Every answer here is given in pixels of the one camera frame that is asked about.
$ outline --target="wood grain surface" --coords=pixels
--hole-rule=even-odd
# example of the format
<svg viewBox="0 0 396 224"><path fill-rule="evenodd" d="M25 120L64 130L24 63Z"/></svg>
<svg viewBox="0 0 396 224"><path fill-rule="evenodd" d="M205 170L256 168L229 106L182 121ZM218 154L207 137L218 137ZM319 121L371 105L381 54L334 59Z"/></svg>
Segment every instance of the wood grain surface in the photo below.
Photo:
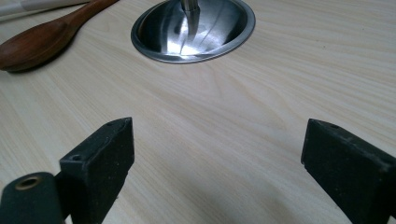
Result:
<svg viewBox="0 0 396 224"><path fill-rule="evenodd" d="M160 2L121 0L52 62L0 72L0 189L58 173L101 125L133 117L135 163L105 223L349 223L300 163L306 123L396 157L396 1L247 0L250 39L186 65L131 42ZM0 42L79 7L0 18Z"/></svg>

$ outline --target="wooden spoon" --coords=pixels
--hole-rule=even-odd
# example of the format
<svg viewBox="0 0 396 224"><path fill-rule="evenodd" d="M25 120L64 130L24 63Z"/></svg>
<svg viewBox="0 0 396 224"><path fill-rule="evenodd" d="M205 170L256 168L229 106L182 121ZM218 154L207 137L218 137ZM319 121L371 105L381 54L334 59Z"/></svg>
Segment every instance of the wooden spoon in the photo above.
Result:
<svg viewBox="0 0 396 224"><path fill-rule="evenodd" d="M56 56L91 17L119 0L92 0L78 10L54 21L26 30L0 46L0 69L26 70Z"/></svg>

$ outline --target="metal rod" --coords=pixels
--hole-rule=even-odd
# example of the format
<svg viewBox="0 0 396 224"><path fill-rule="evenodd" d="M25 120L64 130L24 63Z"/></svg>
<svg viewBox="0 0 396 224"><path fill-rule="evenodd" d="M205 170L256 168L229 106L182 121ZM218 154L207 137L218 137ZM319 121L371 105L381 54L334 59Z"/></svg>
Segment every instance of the metal rod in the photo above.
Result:
<svg viewBox="0 0 396 224"><path fill-rule="evenodd" d="M198 0L180 0L181 7L184 11L194 11L198 9Z"/></svg>

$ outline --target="white object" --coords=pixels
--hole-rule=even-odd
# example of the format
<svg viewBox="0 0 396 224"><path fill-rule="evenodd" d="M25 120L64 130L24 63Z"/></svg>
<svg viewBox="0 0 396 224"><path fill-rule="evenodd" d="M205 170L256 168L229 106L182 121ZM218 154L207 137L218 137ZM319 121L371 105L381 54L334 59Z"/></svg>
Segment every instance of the white object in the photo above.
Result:
<svg viewBox="0 0 396 224"><path fill-rule="evenodd" d="M19 3L1 6L0 17L26 11L72 6L89 1L90 0L25 0Z"/></svg>

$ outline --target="light wood tabletop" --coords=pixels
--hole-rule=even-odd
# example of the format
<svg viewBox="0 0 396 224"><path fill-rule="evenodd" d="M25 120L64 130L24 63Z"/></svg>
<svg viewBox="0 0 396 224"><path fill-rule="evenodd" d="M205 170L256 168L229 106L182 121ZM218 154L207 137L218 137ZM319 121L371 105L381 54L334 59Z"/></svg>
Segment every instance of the light wood tabletop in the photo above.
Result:
<svg viewBox="0 0 396 224"><path fill-rule="evenodd" d="M306 124L396 157L396 1L246 0L249 40L193 64L134 48L134 22L160 2L120 0L52 62L0 72L0 189L57 174L100 126L132 117L135 162L104 223L350 223L301 165ZM0 42L79 7L0 18Z"/></svg>

